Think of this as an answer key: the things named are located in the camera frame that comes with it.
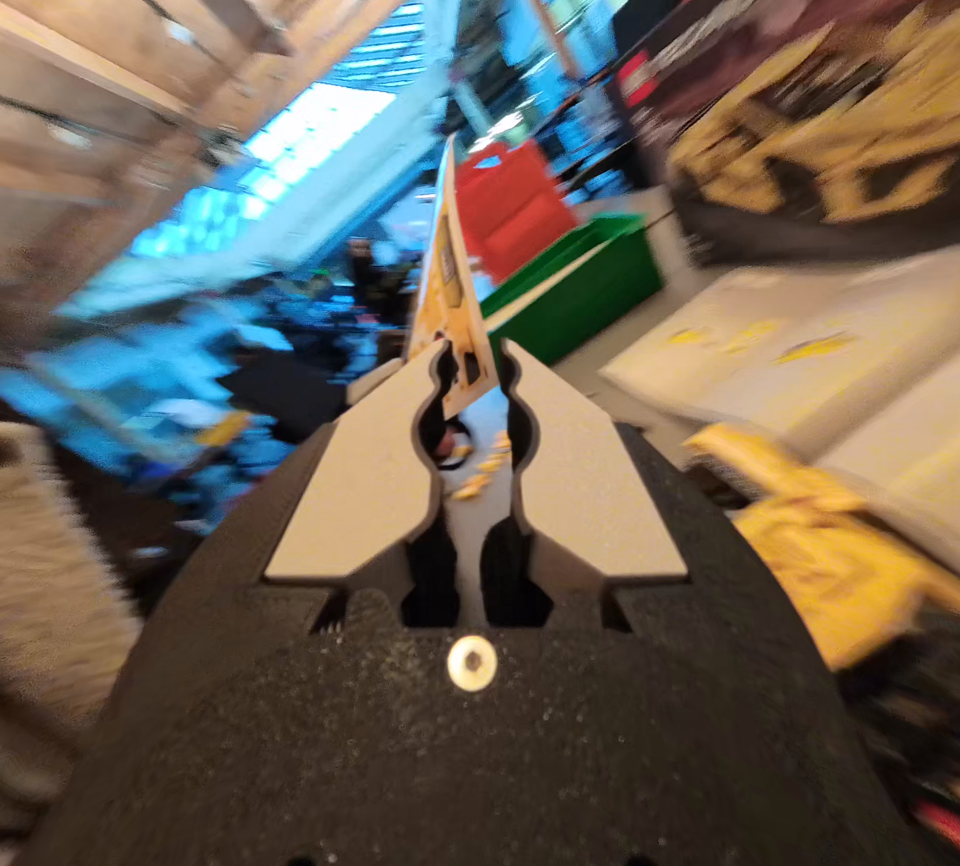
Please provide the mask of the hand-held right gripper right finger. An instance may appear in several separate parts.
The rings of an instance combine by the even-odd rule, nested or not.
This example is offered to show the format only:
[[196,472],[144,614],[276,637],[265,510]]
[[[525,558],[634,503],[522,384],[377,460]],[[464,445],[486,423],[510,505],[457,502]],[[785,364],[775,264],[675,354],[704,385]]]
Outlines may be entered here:
[[541,627],[567,600],[605,609],[620,588],[681,584],[689,567],[615,421],[512,340],[510,507],[487,537],[487,621]]

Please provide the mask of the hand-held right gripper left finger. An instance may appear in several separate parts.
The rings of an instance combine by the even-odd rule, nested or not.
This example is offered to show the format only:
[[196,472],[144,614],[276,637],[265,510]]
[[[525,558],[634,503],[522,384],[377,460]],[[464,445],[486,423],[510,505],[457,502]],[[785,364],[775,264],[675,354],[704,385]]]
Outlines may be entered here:
[[314,472],[264,570],[271,584],[349,597],[370,588],[412,627],[451,627],[461,600],[457,552],[434,460],[457,366],[434,342],[326,429]]

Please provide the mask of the yellow brick car model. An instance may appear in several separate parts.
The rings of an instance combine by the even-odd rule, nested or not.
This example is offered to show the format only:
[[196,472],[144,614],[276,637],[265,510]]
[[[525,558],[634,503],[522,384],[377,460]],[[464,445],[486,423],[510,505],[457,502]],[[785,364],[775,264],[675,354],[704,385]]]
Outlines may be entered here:
[[783,446],[730,424],[684,442],[690,464],[750,498],[732,523],[774,574],[834,673],[959,612],[958,576],[870,524],[867,501]]

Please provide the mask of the printed paper sheet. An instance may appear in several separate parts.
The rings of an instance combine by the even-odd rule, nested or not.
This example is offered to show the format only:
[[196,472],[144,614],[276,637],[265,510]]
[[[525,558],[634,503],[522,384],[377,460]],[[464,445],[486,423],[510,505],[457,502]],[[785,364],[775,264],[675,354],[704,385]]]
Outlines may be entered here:
[[499,387],[462,228],[455,146],[449,138],[441,151],[402,368],[423,385],[414,438],[420,441],[427,464],[436,468],[456,461],[450,456],[437,459],[445,434],[453,430],[451,421],[465,422],[469,409]]

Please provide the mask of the green plastic bin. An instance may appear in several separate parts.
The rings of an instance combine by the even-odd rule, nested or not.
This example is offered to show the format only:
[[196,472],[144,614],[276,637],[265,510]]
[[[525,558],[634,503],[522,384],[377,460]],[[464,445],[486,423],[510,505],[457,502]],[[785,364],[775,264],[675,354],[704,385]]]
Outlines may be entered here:
[[665,285],[643,214],[592,217],[499,284],[481,311],[495,366],[504,340],[552,366]]

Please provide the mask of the open instruction booklet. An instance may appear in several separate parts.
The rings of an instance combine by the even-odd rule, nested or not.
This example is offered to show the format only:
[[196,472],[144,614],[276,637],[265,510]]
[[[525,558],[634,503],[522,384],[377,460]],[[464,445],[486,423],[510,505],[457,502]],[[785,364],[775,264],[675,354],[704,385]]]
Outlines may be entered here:
[[957,246],[840,271],[721,276],[600,374],[637,401],[760,435],[959,559]]

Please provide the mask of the fleece-lined jacket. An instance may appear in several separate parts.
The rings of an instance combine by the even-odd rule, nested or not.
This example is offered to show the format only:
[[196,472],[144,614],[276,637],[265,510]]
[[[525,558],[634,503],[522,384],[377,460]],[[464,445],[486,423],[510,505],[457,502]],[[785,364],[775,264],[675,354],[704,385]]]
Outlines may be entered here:
[[42,433],[1,426],[1,827],[66,785],[141,632]]

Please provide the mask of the red plastic container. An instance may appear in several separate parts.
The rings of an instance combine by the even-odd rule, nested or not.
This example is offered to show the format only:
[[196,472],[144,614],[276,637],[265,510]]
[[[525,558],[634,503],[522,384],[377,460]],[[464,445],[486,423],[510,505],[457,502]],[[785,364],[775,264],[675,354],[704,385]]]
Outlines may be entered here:
[[498,285],[577,226],[534,141],[473,153],[454,182],[468,255]]

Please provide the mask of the skylight window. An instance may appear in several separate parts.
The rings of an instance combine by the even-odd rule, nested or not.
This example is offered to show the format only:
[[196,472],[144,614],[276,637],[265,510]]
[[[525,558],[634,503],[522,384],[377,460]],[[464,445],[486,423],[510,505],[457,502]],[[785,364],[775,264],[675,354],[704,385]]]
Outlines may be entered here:
[[354,138],[397,94],[317,81],[244,145],[246,160],[190,190],[127,254],[172,260],[232,248],[306,176]]

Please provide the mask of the toy car box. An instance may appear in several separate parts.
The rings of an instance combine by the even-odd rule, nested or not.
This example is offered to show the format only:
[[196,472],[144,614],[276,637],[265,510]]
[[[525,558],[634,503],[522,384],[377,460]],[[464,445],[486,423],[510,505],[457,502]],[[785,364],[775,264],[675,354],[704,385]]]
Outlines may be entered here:
[[699,264],[958,246],[959,0],[686,0],[615,76]]

